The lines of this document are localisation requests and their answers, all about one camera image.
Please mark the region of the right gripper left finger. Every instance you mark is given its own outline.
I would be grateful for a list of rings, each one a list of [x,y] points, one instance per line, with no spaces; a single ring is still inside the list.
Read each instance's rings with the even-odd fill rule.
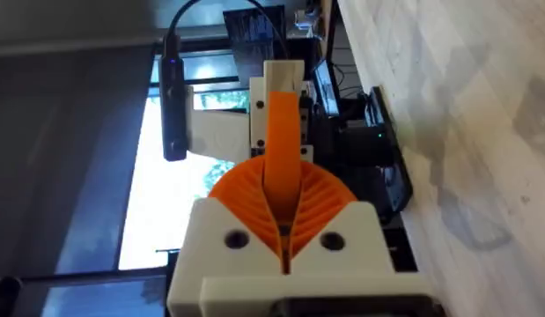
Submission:
[[[270,314],[284,268],[263,172],[264,158],[251,158],[195,201],[166,298],[172,316]]]

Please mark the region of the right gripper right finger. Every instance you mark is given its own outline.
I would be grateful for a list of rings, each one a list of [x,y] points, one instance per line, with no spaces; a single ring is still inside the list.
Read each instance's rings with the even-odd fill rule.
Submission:
[[[377,212],[326,170],[304,162],[291,228],[291,274],[389,276],[395,273]]]

